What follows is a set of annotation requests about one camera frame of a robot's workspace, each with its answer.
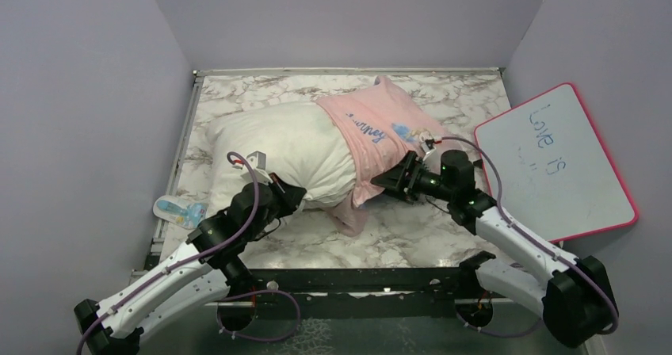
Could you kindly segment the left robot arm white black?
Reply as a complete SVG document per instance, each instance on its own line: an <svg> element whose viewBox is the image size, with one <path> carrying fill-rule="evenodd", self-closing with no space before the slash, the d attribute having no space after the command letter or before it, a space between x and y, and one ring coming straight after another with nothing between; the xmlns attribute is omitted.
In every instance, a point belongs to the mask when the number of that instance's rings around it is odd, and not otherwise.
<svg viewBox="0 0 672 355"><path fill-rule="evenodd" d="M266 184L245 185L228 207L202 220L165 261L125 290L99 302L78 303L74 313L82 336L75 352L138 353L140 338L147 332L141 322L164 317L156 311L160 305L213 270L222 276L206 291L230 300L252 296L254 278L239 255L273 221L298 212L306 193L276 175Z"/></svg>

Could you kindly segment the white pillow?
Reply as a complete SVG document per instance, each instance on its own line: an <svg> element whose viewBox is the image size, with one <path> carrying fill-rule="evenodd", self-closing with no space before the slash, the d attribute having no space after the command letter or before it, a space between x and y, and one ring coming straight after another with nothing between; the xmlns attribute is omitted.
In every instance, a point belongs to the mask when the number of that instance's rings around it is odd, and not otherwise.
<svg viewBox="0 0 672 355"><path fill-rule="evenodd" d="M332 208L355 183L353 158L341 132L314 102L290 102L231 114L212 121L206 131L212 146L209 214L226 208L249 183L246 167L230 152L266 153L266 171L307 190L305 208Z"/></svg>

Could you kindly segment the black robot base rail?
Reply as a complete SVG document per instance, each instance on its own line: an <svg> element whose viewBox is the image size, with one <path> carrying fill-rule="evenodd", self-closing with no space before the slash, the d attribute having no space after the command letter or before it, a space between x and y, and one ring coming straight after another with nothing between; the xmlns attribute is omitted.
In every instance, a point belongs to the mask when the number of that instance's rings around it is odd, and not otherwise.
<svg viewBox="0 0 672 355"><path fill-rule="evenodd" d="M486 326L497 295L457 267L255 269L248 296L217 304L229 330L254 319L462 318Z"/></svg>

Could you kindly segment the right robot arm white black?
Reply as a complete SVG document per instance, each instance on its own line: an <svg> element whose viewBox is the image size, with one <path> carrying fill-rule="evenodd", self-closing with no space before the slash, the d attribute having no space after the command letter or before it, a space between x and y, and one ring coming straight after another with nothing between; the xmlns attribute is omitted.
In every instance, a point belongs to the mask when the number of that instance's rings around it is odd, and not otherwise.
<svg viewBox="0 0 672 355"><path fill-rule="evenodd" d="M578 258L515 221L498 200L477 188L475 165L464 151L444 152L438 173L410 151L371 183L399 200L426 196L445 202L455 223L515 261L510 265L486 251L462 261L457 286L464 295L505 296L535 313L570 348L617 328L619 312L604 265L593 256Z"/></svg>

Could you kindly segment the Elsa print pink-lined pillowcase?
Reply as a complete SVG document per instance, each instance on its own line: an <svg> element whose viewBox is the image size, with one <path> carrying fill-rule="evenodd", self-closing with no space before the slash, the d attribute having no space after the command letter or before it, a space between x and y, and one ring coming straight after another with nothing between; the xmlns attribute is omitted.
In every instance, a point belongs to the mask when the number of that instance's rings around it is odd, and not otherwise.
<svg viewBox="0 0 672 355"><path fill-rule="evenodd" d="M368 218L364 203L383 192L372 179L398 165L408 151L423 156L425 140L449 131L385 76L361 90L321 97L316 104L341 132L355 168L352 191L327 213L340 233L356 237Z"/></svg>

